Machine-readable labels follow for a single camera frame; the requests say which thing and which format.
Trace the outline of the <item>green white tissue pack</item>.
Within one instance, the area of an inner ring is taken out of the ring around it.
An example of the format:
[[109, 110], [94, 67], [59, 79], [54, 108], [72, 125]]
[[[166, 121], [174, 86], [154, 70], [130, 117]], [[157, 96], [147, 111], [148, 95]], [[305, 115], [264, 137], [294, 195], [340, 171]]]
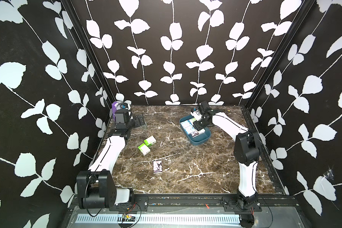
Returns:
[[196, 118], [191, 118], [189, 119], [189, 122], [191, 123], [191, 125], [193, 125], [193, 123], [196, 121]]

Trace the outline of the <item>light blue tissue pack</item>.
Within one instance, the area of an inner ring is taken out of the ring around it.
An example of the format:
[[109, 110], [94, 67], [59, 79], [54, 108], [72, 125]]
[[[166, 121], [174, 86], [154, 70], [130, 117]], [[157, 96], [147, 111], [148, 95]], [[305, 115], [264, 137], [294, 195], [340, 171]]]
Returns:
[[192, 124], [190, 123], [189, 120], [183, 121], [180, 124], [185, 130], [190, 129], [192, 127]]
[[185, 128], [185, 131], [186, 131], [186, 133], [187, 133], [188, 135], [197, 132], [197, 130], [196, 130], [192, 125], [187, 126], [187, 127]]

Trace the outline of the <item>black purple tissue pack front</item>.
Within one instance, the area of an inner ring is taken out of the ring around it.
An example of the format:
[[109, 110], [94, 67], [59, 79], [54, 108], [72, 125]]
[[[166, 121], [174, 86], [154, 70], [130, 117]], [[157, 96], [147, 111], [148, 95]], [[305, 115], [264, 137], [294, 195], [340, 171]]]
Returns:
[[153, 161], [153, 171], [154, 173], [162, 173], [163, 171], [162, 160]]

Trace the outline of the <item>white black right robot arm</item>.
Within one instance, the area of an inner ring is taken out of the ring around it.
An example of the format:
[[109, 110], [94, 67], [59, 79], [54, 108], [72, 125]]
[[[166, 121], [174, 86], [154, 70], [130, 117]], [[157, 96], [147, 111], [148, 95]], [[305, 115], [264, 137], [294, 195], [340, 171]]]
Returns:
[[193, 126], [202, 130], [213, 124], [227, 133], [234, 140], [234, 156], [239, 164], [239, 185], [237, 190], [237, 207], [245, 211], [257, 201], [256, 168], [262, 145], [257, 130], [243, 127], [220, 109], [213, 109], [208, 102], [202, 102], [191, 109], [196, 118]]

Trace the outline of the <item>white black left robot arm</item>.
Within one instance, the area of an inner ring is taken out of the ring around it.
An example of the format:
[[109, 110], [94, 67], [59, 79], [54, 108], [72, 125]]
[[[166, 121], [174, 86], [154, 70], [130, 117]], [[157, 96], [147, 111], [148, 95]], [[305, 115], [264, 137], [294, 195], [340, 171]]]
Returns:
[[106, 144], [87, 171], [77, 175], [78, 205], [81, 209], [104, 209], [132, 202], [133, 190], [118, 188], [113, 168], [134, 128], [145, 125], [143, 115], [132, 116], [128, 109], [117, 110]]

